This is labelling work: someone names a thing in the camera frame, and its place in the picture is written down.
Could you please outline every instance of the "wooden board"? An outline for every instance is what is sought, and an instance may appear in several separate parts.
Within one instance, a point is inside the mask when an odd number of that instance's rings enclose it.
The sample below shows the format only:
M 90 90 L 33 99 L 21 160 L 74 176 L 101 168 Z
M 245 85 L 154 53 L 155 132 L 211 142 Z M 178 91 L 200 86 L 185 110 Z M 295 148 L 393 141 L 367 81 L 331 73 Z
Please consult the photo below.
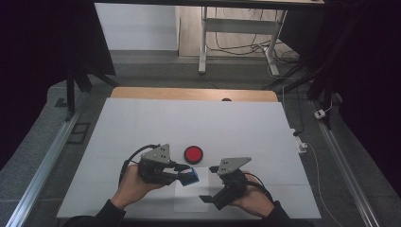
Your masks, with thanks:
M 171 100 L 222 100 L 223 98 L 230 98 L 232 101 L 278 101 L 277 95 L 272 91 L 190 88 L 117 87 L 114 88 L 111 97 Z

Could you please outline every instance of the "hand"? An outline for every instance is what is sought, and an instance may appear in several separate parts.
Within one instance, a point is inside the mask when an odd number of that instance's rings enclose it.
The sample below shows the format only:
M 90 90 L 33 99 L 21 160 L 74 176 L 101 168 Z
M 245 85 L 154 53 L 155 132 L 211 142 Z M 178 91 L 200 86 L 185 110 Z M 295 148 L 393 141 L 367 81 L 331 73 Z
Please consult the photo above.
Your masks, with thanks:
M 128 166 L 118 190 L 112 198 L 112 204 L 120 210 L 124 210 L 130 204 L 140 201 L 146 194 L 163 185 L 144 183 L 138 174 L 138 165 Z
M 245 174 L 248 181 L 259 183 L 255 177 Z M 247 186 L 244 196 L 231 203 L 247 213 L 261 218 L 267 217 L 273 210 L 273 203 L 263 194 L 262 190 L 254 186 Z

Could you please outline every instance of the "sleeve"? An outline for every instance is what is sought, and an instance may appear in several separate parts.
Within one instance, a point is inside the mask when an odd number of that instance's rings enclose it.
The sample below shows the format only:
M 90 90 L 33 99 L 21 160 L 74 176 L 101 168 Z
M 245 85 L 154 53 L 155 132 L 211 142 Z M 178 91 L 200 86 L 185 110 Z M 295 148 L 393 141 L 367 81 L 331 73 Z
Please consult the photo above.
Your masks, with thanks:
M 92 216 L 77 216 L 68 219 L 63 227 L 117 227 L 121 224 L 126 212 L 115 207 L 110 200 Z
M 281 207 L 280 201 L 275 201 L 274 208 L 271 213 L 262 218 L 261 226 L 263 227 L 294 227 L 293 222 L 287 215 L 286 211 Z

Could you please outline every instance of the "red circular object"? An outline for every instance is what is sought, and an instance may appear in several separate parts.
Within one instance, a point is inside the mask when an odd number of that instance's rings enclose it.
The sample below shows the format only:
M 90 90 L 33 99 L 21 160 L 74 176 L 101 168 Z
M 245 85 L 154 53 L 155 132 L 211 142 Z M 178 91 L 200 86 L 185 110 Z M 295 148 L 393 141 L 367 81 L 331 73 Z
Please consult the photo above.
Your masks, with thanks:
M 201 159 L 203 158 L 203 151 L 197 146 L 191 146 L 185 150 L 183 156 L 186 162 L 194 165 L 201 162 Z

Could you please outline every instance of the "white board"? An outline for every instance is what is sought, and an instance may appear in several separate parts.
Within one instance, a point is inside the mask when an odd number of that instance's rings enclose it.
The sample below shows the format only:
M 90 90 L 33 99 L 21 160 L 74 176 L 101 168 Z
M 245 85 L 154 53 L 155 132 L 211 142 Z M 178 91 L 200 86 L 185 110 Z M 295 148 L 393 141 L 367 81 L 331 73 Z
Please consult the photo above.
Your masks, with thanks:
M 148 144 L 169 144 L 171 160 L 185 163 L 189 146 L 202 148 L 196 168 L 218 166 L 221 158 L 249 156 L 241 169 L 258 176 L 291 218 L 320 218 L 280 103 L 109 98 L 97 121 L 58 218 L 95 215 L 118 185 L 124 160 Z M 209 173 L 209 192 L 222 188 Z M 152 191 L 126 208 L 126 218 L 248 219 L 236 207 L 180 212 L 176 184 Z M 188 201 L 196 196 L 186 194 Z

